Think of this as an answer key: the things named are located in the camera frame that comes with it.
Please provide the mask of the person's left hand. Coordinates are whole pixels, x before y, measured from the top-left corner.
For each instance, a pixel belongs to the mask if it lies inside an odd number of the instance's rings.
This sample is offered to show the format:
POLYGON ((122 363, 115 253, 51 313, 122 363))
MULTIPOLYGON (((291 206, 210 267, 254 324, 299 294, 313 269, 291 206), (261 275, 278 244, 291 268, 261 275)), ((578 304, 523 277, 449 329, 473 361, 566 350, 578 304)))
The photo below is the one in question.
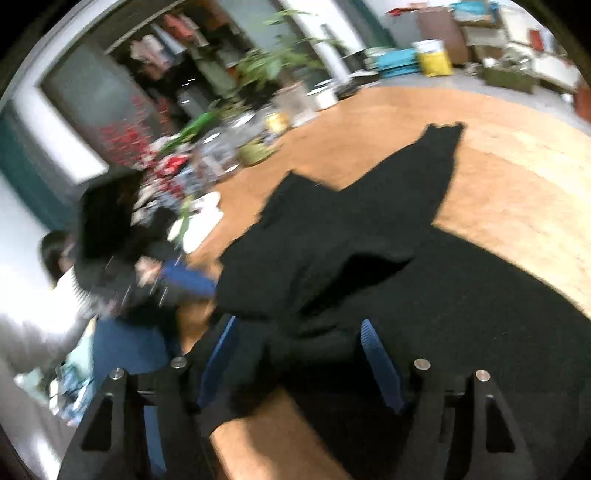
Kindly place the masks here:
POLYGON ((142 256, 135 263, 137 284, 139 287, 154 284, 161 272, 162 262, 156 259, 142 256))

